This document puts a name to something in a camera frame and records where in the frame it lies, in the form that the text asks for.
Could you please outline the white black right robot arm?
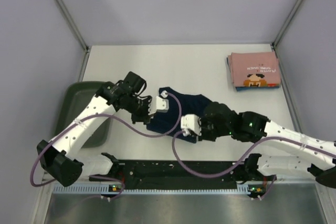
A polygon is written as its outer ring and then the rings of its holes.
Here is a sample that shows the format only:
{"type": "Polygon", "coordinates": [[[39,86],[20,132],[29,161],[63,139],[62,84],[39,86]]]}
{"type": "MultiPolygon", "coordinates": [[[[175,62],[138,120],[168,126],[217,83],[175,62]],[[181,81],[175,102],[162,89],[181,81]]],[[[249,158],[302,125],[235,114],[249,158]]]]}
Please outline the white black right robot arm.
{"type": "Polygon", "coordinates": [[[334,142],[290,130],[256,112],[237,113],[218,102],[210,103],[195,123],[201,140],[215,141],[230,136],[240,142],[266,144],[288,153],[285,157],[259,155],[257,161],[245,166],[245,174],[252,180],[262,175],[302,175],[335,188],[334,142]]]}

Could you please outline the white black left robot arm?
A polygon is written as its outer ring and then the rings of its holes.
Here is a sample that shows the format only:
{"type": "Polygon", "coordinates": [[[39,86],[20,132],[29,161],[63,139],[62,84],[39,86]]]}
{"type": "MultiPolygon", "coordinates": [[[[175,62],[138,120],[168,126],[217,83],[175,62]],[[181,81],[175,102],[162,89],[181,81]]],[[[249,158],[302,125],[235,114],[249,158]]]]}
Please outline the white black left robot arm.
{"type": "Polygon", "coordinates": [[[125,110],[133,123],[148,124],[157,108],[157,97],[143,97],[147,82],[130,71],[116,83],[101,82],[81,112],[62,131],[50,140],[37,144],[38,158],[33,166],[40,165],[54,181],[68,187],[82,177],[102,175],[114,180],[119,174],[114,157],[108,153],[88,158],[79,156],[80,150],[94,133],[114,116],[125,110]]]}

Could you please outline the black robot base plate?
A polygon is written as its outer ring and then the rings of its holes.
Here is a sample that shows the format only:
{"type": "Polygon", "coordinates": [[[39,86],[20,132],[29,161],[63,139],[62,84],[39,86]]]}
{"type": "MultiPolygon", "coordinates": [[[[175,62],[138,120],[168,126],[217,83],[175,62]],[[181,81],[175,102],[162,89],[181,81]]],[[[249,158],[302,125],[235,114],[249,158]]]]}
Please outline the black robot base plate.
{"type": "Polygon", "coordinates": [[[105,177],[116,178],[131,189],[235,189],[237,182],[263,181],[258,172],[247,173],[244,165],[217,178],[201,178],[188,173],[177,161],[121,159],[105,177]]]}

